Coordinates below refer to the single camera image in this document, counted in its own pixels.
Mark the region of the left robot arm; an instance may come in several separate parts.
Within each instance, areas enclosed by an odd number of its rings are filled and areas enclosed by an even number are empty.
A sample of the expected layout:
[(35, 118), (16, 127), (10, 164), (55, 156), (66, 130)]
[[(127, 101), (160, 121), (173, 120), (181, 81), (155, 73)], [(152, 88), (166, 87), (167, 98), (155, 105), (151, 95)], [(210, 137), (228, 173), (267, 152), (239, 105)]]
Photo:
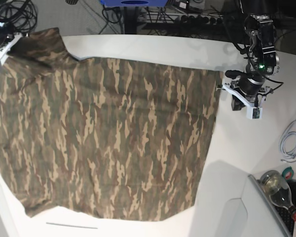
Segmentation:
[(239, 0), (237, 3), (245, 15), (243, 27), (250, 44), (240, 47), (235, 43), (234, 46), (246, 57), (247, 66), (244, 71), (226, 71), (225, 76), (231, 83), (224, 84), (223, 88), (232, 95), (233, 111), (247, 107), (260, 114), (263, 100), (274, 92), (264, 83), (271, 80), (279, 64), (274, 45), (276, 29), (271, 18), (278, 10), (277, 1)]

